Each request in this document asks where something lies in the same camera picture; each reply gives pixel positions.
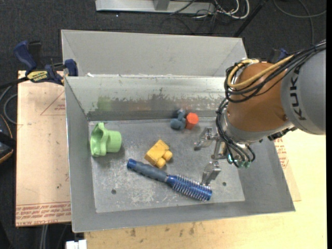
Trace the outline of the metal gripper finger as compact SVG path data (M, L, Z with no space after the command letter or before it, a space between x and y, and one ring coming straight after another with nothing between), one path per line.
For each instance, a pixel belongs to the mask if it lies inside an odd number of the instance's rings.
M206 127L199 136L199 140L194 142L194 150L209 147L213 141L217 139L217 135L213 133L212 127Z
M204 168L201 185L208 186L212 180L215 180L221 171L218 161L210 161Z

